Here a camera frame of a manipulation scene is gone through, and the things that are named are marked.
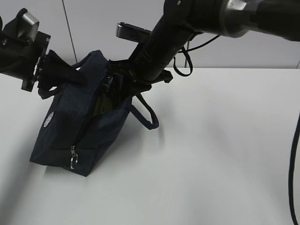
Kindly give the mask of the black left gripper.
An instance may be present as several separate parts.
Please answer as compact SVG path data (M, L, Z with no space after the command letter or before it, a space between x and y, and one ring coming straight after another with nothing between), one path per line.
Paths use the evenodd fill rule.
M35 41L30 44L15 70L22 80L21 89L32 91L38 80L38 94L58 94L62 83L85 85L86 78L76 68L66 63L58 54L48 48L51 36L41 31L37 32ZM41 75L36 78L35 70L41 60Z

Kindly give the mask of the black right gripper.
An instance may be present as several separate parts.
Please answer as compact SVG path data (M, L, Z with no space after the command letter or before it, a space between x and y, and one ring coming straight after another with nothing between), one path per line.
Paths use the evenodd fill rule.
M117 78L120 96L136 96L149 91L155 83L170 83L173 79L172 73L165 69L148 78L147 72L137 69L131 60L109 60L107 72Z

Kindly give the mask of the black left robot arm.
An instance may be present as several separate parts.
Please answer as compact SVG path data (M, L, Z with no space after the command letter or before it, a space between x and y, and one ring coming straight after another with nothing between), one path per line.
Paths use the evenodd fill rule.
M51 37L38 28L39 20L26 9L0 26L0 72L20 79L21 89L28 92L37 83L42 99L56 95L65 84L85 85L85 76L48 49Z

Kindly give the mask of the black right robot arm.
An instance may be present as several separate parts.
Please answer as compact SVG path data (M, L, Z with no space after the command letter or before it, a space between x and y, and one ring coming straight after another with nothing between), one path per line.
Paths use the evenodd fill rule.
M119 23L118 37L137 43L126 60L109 61L108 73L122 77L124 96L149 91L154 83L169 83L166 70L185 44L210 33L240 38L248 31L289 41L300 39L300 3L297 0L167 0L153 30Z

